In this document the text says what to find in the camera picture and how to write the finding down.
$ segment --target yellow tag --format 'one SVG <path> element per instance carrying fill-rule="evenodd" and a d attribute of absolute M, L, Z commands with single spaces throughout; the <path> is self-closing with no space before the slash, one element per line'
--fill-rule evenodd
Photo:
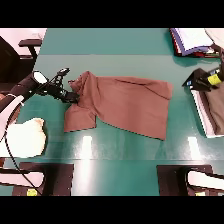
<path fill-rule="evenodd" d="M 217 85 L 221 83 L 222 81 L 219 79 L 217 74 L 214 74 L 212 76 L 208 77 L 208 81 L 210 82 L 211 85 Z"/>
<path fill-rule="evenodd" d="M 205 196 L 205 192 L 196 192 L 195 195 L 196 196 Z"/>
<path fill-rule="evenodd" d="M 37 196 L 37 191 L 35 189 L 28 189 L 26 194 L 27 196 Z"/>

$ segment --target green tabletop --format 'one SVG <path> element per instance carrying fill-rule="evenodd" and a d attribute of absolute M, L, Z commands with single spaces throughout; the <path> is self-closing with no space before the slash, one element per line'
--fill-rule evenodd
<path fill-rule="evenodd" d="M 86 33 L 92 32 L 95 38 L 98 33 L 103 39 L 104 31 L 100 29 L 64 29 L 63 34 L 59 30 L 48 29 L 35 69 L 51 78 L 59 69 L 69 67 L 71 71 L 64 79 L 67 90 L 70 90 L 67 81 L 86 70 L 97 76 L 137 76 L 171 82 L 174 89 L 169 106 L 167 138 L 161 141 L 140 136 L 111 127 L 99 119 L 96 129 L 64 133 L 64 112 L 69 105 L 50 96 L 36 95 L 21 109 L 18 123 L 33 117 L 43 118 L 47 147 L 42 156 L 19 159 L 18 162 L 74 163 L 72 195 L 158 195 L 158 164 L 211 164 L 215 172 L 224 174 L 224 138 L 206 139 L 193 98 L 188 89 L 181 87 L 194 69 L 217 67 L 217 59 L 174 57 L 168 50 L 171 44 L 167 41 L 169 38 L 164 39 L 166 29 L 116 29 L 116 36 L 119 36 L 120 30 L 121 38 L 117 44 L 120 47 L 108 37 L 107 32 L 101 47 L 96 47 L 94 42 L 86 46 Z M 122 35 L 127 37 L 133 32 L 144 39 L 138 34 L 143 30 L 153 34 L 152 39 L 150 35 L 148 37 L 149 45 L 144 42 L 145 48 L 141 48 L 137 43 L 136 47 L 132 36 L 133 39 L 128 42 L 133 42 L 132 50 L 127 50 L 128 44 Z M 108 41 L 116 45 L 115 49 L 104 49 L 104 44 L 109 45 Z M 157 53 L 152 48 L 152 42 L 157 45 Z M 88 149 L 83 147 L 85 136 L 92 139 Z M 9 159 L 5 167 L 13 167 Z M 11 191 L 12 187 L 0 188 L 2 195 L 10 195 Z"/>

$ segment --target white cloth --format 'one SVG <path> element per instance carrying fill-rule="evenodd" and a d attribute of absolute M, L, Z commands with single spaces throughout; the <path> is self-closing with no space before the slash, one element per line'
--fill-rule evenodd
<path fill-rule="evenodd" d="M 205 31 L 216 45 L 224 49 L 224 28 L 205 28 Z"/>
<path fill-rule="evenodd" d="M 213 41 L 205 32 L 204 28 L 175 28 L 183 43 L 184 49 L 194 47 L 211 46 Z"/>
<path fill-rule="evenodd" d="M 199 92 L 196 91 L 196 90 L 191 90 L 191 93 L 194 97 L 194 101 L 195 101 L 197 111 L 198 111 L 198 114 L 199 114 L 199 117 L 200 117 L 200 120 L 201 120 L 201 123 L 202 123 L 202 127 L 204 129 L 206 137 L 207 138 L 217 138 L 217 137 L 224 136 L 224 135 L 216 135 L 215 134 L 215 131 L 212 127 L 212 124 L 211 124 L 211 122 L 208 118 L 208 115 L 207 115 L 206 111 L 205 111 L 205 108 L 204 108 L 204 105 L 202 103 Z"/>
<path fill-rule="evenodd" d="M 41 155 L 46 140 L 42 129 L 43 123 L 43 119 L 33 118 L 23 124 L 9 125 L 7 140 L 13 157 L 28 158 Z M 5 138 L 0 142 L 0 157 L 10 157 Z"/>

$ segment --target office chair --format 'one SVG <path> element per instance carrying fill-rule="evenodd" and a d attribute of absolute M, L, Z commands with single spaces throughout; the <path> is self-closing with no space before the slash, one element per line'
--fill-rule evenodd
<path fill-rule="evenodd" d="M 0 93 L 7 94 L 12 87 L 29 75 L 34 68 L 42 40 L 27 39 L 19 42 L 20 47 L 28 47 L 31 55 L 19 55 L 14 48 L 0 36 Z"/>

